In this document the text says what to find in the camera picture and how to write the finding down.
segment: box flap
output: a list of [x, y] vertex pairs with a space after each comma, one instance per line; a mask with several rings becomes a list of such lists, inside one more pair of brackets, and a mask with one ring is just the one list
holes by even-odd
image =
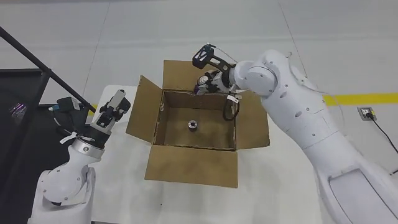
[[234, 151], [154, 145], [145, 179], [237, 188], [238, 155]]
[[236, 117], [236, 149], [269, 146], [267, 112], [260, 97], [251, 91], [240, 93], [240, 109]]
[[191, 61], [165, 60], [163, 62], [163, 89], [193, 91], [198, 78], [215, 67], [196, 68]]
[[162, 89], [141, 75], [126, 128], [127, 134], [152, 142], [161, 98]]

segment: small metal part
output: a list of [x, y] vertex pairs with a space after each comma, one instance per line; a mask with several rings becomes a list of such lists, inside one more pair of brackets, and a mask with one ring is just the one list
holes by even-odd
[[195, 120], [188, 122], [188, 128], [190, 131], [196, 131], [198, 129], [198, 123]]
[[198, 84], [199, 85], [204, 85], [206, 84], [206, 82], [209, 80], [209, 78], [206, 75], [203, 75], [199, 78], [198, 80]]

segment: floor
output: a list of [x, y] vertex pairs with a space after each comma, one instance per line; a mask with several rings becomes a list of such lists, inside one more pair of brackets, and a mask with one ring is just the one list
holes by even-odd
[[[238, 61], [267, 49], [291, 52], [292, 63], [331, 94], [398, 91], [398, 0], [0, 2], [0, 25], [92, 103], [106, 85], [136, 86], [139, 75], [161, 85], [163, 60], [190, 60], [207, 42]], [[0, 64], [34, 67], [3, 40]], [[67, 95], [51, 82], [42, 103]], [[398, 145], [398, 106], [371, 106]], [[398, 155], [356, 107], [342, 106], [344, 124], [339, 108], [331, 111], [364, 156], [398, 169]]]

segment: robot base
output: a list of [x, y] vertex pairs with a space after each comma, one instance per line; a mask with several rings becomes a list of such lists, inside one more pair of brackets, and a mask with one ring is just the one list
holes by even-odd
[[49, 172], [50, 170], [43, 171], [39, 177], [32, 216], [28, 219], [28, 224], [90, 224], [95, 187], [94, 168], [88, 169], [86, 192], [83, 201], [67, 206], [56, 206], [43, 196], [40, 182]]

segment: electrical outlet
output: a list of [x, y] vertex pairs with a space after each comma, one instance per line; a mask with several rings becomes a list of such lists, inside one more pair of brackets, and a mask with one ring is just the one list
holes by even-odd
[[365, 121], [370, 121], [371, 119], [366, 117], [366, 113], [372, 113], [373, 114], [373, 119], [377, 120], [376, 115], [374, 114], [373, 109], [370, 106], [364, 106], [364, 107], [357, 107], [359, 115], [361, 116], [362, 120]]

